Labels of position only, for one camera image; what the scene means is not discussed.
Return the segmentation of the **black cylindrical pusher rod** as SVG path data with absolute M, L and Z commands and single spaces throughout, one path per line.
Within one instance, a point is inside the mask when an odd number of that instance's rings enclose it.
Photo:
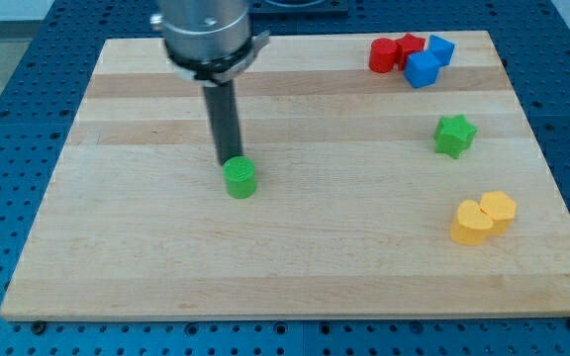
M 237 99 L 233 81 L 215 87 L 204 87 L 213 142 L 220 165 L 243 156 Z

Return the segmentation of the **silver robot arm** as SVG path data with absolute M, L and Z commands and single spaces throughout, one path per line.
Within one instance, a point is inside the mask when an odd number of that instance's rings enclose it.
M 202 86 L 217 160 L 243 155 L 235 79 L 269 44 L 252 33 L 247 0 L 157 0 L 151 26 L 163 34 L 180 77 Z

